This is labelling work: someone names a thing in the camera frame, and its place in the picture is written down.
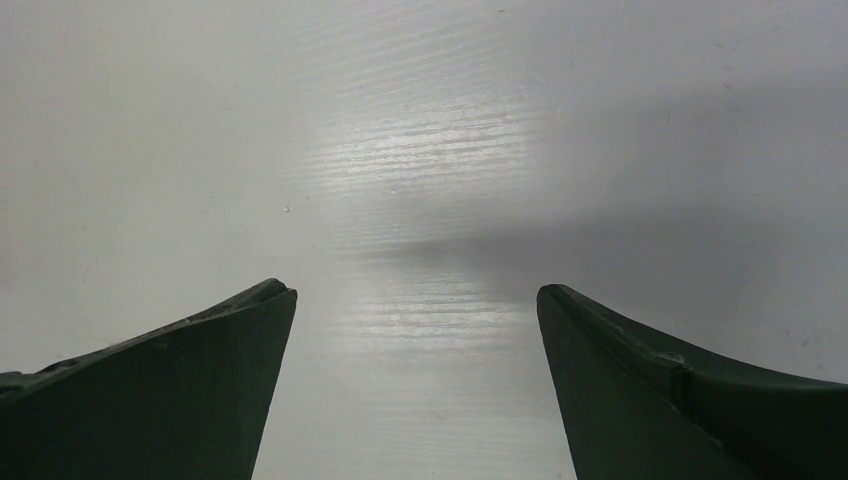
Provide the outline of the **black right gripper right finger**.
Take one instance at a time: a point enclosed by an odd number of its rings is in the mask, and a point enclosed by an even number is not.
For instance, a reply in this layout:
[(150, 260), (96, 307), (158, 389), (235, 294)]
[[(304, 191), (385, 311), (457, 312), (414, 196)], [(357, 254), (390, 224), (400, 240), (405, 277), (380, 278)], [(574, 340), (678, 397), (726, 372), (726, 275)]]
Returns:
[(711, 352), (564, 286), (538, 323), (580, 479), (843, 479), (847, 388)]

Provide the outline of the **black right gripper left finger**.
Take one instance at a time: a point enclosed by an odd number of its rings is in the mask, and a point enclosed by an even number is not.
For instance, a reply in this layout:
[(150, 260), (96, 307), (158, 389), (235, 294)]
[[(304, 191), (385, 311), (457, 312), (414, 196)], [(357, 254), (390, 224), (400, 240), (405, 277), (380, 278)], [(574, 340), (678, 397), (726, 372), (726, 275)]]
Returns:
[(296, 311), (268, 279), (204, 311), (1, 376), (5, 479), (249, 479)]

